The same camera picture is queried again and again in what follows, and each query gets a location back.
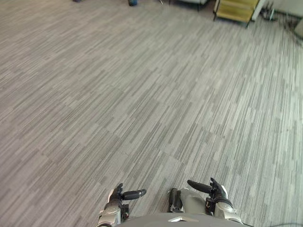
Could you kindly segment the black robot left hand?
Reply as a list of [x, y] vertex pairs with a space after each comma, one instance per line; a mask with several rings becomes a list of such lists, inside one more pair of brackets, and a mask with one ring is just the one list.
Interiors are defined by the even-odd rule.
[[116, 188], [112, 190], [108, 198], [108, 203], [114, 201], [122, 202], [122, 201], [136, 200], [140, 197], [143, 197], [146, 193], [147, 193], [146, 189], [123, 192], [123, 183], [120, 183]]

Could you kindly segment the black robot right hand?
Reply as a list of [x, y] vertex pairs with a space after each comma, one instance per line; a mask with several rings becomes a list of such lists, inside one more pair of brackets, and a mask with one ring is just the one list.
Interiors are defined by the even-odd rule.
[[195, 182], [192, 180], [187, 180], [187, 184], [189, 184], [192, 188], [200, 192], [208, 194], [212, 202], [224, 202], [232, 207], [232, 203], [228, 199], [227, 192], [223, 189], [223, 186], [219, 184], [214, 178], [210, 178], [209, 185]]

